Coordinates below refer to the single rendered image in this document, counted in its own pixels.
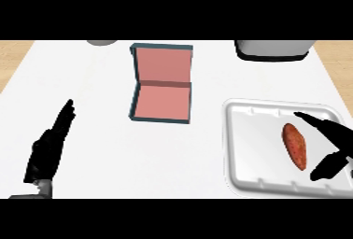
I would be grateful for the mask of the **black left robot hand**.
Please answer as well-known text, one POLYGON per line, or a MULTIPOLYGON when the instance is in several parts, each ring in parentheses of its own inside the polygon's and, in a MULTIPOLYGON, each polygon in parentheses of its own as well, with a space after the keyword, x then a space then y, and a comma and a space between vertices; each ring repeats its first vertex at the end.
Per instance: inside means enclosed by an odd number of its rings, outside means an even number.
POLYGON ((47 129, 31 146, 31 157, 24 177, 25 183, 52 180, 62 156, 64 142, 76 117, 73 99, 68 100, 58 114, 53 126, 47 129))

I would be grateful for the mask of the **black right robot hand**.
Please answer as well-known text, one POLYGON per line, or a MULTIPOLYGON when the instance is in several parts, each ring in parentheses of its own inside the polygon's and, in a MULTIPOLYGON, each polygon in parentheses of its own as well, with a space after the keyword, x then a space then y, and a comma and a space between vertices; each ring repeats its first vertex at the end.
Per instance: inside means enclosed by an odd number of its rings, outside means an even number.
POLYGON ((333 179, 353 159, 353 130, 333 120, 318 119, 306 113, 296 112, 300 117, 322 133, 338 151, 328 154, 310 173, 310 180, 333 179))

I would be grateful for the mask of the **orange sweet potato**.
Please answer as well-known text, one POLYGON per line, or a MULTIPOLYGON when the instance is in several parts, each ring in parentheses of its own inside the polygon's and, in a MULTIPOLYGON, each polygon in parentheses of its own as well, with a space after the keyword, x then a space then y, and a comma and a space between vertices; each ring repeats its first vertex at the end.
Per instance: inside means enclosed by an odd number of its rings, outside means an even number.
POLYGON ((303 171, 306 169, 306 142, 299 129, 291 123, 284 125, 281 137, 291 161, 303 171))

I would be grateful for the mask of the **white foam tray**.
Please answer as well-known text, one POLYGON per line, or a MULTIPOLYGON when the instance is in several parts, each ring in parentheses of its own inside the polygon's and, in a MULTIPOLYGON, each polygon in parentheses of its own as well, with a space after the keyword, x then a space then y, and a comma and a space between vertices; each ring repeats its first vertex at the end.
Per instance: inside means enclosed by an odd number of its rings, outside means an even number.
POLYGON ((248 197, 353 199, 353 160, 334 178, 310 179, 322 158, 338 149, 296 116, 297 112, 343 123, 340 113, 327 105, 245 99, 225 102, 223 148, 229 187, 238 195, 248 197), (304 169, 293 163, 282 142, 285 124, 297 127, 304 138, 304 169))

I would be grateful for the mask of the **open pink and teal box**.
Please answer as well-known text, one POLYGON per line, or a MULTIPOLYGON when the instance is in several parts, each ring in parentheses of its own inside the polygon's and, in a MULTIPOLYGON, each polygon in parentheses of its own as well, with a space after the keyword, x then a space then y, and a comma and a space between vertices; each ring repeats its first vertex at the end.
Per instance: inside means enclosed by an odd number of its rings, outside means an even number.
POLYGON ((189 124, 194 47, 133 43, 130 52, 136 79, 130 119, 189 124))

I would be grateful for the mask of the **white and black appliance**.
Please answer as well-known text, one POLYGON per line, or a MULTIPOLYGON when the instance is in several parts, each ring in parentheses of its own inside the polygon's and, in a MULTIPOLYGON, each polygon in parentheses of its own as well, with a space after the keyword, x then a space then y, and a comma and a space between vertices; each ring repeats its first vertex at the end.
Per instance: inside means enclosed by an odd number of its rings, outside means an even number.
POLYGON ((304 59, 315 40, 237 40, 237 54, 244 61, 293 62, 304 59))

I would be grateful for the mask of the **grey round object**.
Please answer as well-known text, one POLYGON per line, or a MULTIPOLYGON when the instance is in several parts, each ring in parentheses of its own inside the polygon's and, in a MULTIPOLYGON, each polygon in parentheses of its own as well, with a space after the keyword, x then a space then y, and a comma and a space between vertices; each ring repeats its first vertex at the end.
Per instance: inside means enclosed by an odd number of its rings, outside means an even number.
POLYGON ((117 40, 87 40, 93 46, 110 46, 117 40))

